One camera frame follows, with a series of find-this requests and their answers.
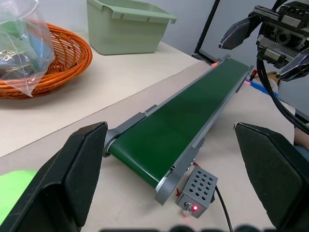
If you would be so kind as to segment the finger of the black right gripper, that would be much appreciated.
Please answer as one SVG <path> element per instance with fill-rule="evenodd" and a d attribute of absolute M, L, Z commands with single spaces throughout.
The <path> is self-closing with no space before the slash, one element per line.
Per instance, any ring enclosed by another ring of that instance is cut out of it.
<path fill-rule="evenodd" d="M 219 48 L 233 50 L 243 43 L 250 34 L 261 24 L 262 18 L 258 15 L 251 15 L 233 24 L 222 37 Z"/>
<path fill-rule="evenodd" d="M 308 73 L 309 53 L 301 52 L 279 71 L 279 79 L 282 81 L 291 81 L 305 77 Z"/>

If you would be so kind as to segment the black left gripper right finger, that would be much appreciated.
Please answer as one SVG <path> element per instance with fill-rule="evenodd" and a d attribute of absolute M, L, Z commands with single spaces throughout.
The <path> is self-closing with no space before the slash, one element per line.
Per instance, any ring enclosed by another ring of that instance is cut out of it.
<path fill-rule="evenodd" d="M 234 130 L 247 175 L 273 226 L 309 230 L 309 161 L 280 133 L 247 123 Z"/>

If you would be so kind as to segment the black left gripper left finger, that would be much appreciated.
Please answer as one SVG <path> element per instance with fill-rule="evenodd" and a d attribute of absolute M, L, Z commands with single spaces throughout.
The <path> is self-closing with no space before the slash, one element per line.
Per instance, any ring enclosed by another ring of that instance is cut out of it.
<path fill-rule="evenodd" d="M 74 132 L 36 173 L 0 226 L 2 232 L 79 232 L 97 186 L 108 126 Z"/>

